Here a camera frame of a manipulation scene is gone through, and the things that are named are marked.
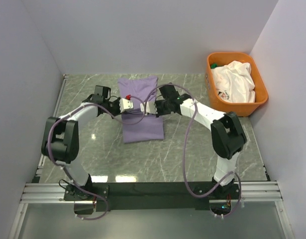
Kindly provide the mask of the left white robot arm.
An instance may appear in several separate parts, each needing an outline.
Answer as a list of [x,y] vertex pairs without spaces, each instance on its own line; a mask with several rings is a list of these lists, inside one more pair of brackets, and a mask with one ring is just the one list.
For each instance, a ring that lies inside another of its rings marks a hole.
[[77,158],[80,149],[79,130],[102,114],[120,115],[120,97],[111,95],[111,88],[95,86],[93,94],[71,112],[49,117],[45,124],[41,153],[49,157],[68,177],[66,190],[81,200],[99,199],[92,179]]

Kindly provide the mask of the purple t shirt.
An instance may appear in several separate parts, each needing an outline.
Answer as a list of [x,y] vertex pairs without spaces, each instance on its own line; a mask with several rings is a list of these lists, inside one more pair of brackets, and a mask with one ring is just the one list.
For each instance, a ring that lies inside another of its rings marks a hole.
[[148,140],[163,140],[163,119],[155,115],[146,115],[143,119],[143,113],[140,111],[140,101],[145,101],[148,94],[157,86],[158,77],[149,76],[147,78],[130,80],[120,78],[117,81],[120,96],[135,96],[132,98],[134,110],[131,113],[122,114],[123,124],[123,142],[133,143]]

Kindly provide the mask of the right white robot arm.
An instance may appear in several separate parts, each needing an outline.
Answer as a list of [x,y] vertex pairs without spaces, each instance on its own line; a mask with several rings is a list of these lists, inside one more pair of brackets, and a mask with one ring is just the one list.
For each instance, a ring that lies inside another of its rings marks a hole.
[[219,199],[229,193],[234,177],[236,163],[247,137],[235,112],[221,112],[198,102],[192,94],[182,86],[167,83],[156,87],[163,100],[155,101],[157,116],[177,113],[189,117],[190,122],[185,133],[184,144],[193,122],[205,126],[211,133],[212,147],[217,154],[216,170],[213,176],[215,184],[204,194],[196,194],[189,186],[186,177],[186,146],[183,149],[183,178],[188,192],[195,198],[206,198],[211,193]]

